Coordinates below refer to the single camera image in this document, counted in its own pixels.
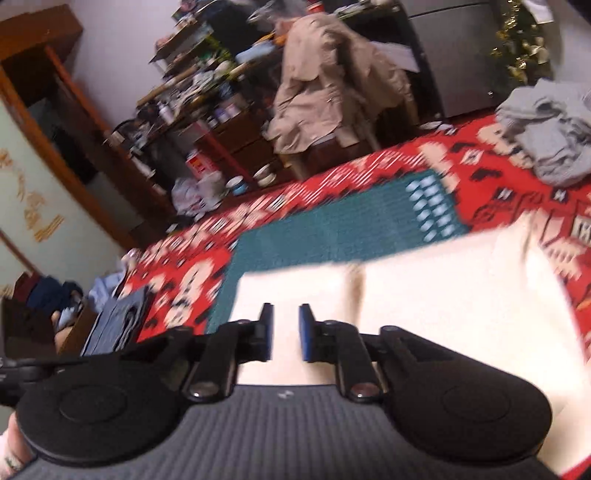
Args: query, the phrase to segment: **white wall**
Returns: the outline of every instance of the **white wall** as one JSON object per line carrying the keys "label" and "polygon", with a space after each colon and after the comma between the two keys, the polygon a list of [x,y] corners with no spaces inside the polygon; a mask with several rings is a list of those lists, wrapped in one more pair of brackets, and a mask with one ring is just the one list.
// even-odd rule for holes
{"label": "white wall", "polygon": [[554,23],[544,26],[556,80],[591,86],[591,24],[566,0],[548,0]]}
{"label": "white wall", "polygon": [[112,127],[162,76],[148,64],[156,41],[173,32],[179,0],[72,0],[84,33],[73,77]]}
{"label": "white wall", "polygon": [[4,2],[0,4],[0,21],[27,12],[44,10],[69,2],[70,0],[4,0]]}
{"label": "white wall", "polygon": [[[0,227],[43,274],[88,291],[95,277],[116,268],[121,248],[53,176],[0,102],[2,150],[8,156],[0,161]],[[36,238],[55,218],[62,220],[57,229]]]}

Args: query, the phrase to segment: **christmas tree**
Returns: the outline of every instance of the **christmas tree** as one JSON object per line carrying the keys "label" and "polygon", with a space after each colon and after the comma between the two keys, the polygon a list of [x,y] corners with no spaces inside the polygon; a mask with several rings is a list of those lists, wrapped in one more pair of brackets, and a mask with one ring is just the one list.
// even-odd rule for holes
{"label": "christmas tree", "polygon": [[544,46],[544,37],[530,11],[521,0],[507,0],[503,26],[496,35],[501,45],[492,52],[506,72],[499,79],[501,93],[514,88],[535,85],[540,78],[552,78],[550,55]]}

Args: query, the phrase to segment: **gray filing cabinet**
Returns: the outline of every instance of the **gray filing cabinet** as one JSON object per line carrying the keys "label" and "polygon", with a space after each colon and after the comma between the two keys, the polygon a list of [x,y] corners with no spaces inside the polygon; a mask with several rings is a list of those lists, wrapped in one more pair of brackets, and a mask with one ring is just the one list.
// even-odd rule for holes
{"label": "gray filing cabinet", "polygon": [[498,29],[488,1],[399,0],[427,61],[443,113],[450,117],[499,103],[491,50]]}

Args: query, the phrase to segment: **gray clothing pile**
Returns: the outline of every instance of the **gray clothing pile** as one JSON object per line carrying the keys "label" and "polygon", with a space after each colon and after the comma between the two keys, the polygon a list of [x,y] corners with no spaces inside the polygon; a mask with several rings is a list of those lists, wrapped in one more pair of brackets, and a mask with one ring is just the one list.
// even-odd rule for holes
{"label": "gray clothing pile", "polygon": [[513,90],[496,110],[505,136],[534,161],[544,183],[568,187],[591,173],[591,88],[540,80]]}

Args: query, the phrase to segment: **teal rug section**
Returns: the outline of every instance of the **teal rug section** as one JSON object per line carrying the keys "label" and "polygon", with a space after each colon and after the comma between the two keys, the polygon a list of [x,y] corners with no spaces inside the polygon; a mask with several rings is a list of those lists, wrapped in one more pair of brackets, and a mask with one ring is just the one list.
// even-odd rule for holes
{"label": "teal rug section", "polygon": [[466,232],[433,170],[409,174],[250,230],[238,239],[206,333],[228,321],[238,281],[246,272],[366,261]]}

